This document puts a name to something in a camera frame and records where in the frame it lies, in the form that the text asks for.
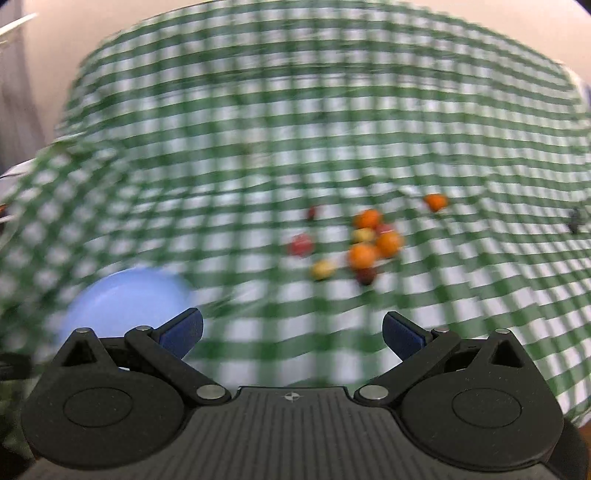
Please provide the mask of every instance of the triangular cutout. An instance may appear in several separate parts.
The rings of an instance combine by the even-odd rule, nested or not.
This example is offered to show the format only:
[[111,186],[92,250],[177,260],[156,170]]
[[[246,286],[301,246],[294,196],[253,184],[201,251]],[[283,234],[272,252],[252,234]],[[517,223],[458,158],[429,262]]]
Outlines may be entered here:
[[77,342],[68,354],[64,367],[75,367],[76,365],[96,363],[95,354],[87,342]]
[[495,354],[492,356],[492,363],[493,365],[504,365],[505,367],[523,367],[523,363],[508,340],[501,342],[496,347]]

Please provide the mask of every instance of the light blue bowl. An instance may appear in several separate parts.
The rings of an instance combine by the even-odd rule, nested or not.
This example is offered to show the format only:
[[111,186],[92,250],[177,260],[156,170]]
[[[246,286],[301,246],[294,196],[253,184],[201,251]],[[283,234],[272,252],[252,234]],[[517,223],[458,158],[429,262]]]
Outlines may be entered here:
[[61,331],[62,345],[79,327],[99,338],[120,337],[138,325],[159,327],[191,308],[185,281],[153,268],[131,268],[93,283],[70,305]]

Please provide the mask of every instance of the blue gripper pad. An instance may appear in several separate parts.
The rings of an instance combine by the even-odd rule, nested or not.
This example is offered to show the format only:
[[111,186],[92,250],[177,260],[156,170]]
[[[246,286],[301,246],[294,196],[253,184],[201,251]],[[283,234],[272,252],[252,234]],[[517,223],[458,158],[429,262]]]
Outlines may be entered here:
[[382,322],[384,342],[400,360],[404,361],[424,348],[433,335],[398,312],[388,312]]
[[197,309],[185,310],[154,333],[153,338],[160,346],[183,358],[203,336],[203,316]]

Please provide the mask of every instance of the gray curtain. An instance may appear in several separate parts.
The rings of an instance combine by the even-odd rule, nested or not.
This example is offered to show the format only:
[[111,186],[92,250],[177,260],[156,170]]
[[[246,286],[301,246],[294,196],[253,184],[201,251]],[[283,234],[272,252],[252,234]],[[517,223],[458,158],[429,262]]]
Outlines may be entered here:
[[[0,8],[0,25],[22,17],[22,0]],[[22,33],[0,51],[0,173],[46,144],[31,94]]]

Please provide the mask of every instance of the ribbed black surface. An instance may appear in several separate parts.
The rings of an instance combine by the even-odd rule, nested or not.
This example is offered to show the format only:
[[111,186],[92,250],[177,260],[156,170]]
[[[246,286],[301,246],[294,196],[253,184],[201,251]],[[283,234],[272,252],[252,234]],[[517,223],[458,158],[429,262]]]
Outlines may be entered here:
[[222,407],[201,408],[159,454],[132,466],[75,472],[42,460],[23,480],[557,480],[538,465],[517,473],[466,472],[429,458],[382,408],[342,388],[244,388]]

